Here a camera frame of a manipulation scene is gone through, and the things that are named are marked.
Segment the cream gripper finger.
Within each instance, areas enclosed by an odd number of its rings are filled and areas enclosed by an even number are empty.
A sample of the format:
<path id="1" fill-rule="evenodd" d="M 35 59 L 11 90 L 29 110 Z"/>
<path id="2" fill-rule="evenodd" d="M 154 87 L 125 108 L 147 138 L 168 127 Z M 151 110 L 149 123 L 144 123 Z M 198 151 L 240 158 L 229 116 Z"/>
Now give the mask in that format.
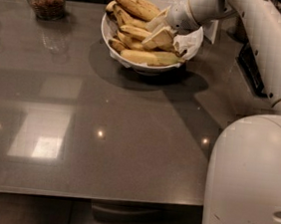
<path id="1" fill-rule="evenodd" d="M 161 28 L 167 26 L 166 14 L 168 13 L 168 9 L 163 9 L 156 17 L 154 17 L 151 21 L 148 21 L 145 25 L 146 29 L 150 32 L 156 32 Z"/>
<path id="2" fill-rule="evenodd" d="M 173 33 L 169 26 L 157 28 L 141 43 L 148 50 L 172 51 L 174 50 Z"/>

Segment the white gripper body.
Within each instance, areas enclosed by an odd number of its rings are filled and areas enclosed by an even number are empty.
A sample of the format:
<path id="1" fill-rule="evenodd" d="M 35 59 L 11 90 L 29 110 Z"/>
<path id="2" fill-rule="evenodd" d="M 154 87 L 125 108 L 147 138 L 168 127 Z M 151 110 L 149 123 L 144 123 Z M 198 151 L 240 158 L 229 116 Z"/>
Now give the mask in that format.
<path id="1" fill-rule="evenodd" d="M 224 14 L 224 0 L 174 0 L 165 21 L 175 31 L 193 32 Z"/>

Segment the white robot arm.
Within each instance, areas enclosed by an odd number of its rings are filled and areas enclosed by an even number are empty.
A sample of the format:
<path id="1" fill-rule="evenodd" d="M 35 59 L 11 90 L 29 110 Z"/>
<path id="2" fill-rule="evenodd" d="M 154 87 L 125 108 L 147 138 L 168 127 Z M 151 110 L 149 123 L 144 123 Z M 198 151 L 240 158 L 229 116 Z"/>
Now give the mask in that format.
<path id="1" fill-rule="evenodd" d="M 281 14 L 270 0 L 174 0 L 151 24 L 186 35 L 239 14 L 273 110 L 233 122 L 212 149 L 202 224 L 281 224 Z"/>

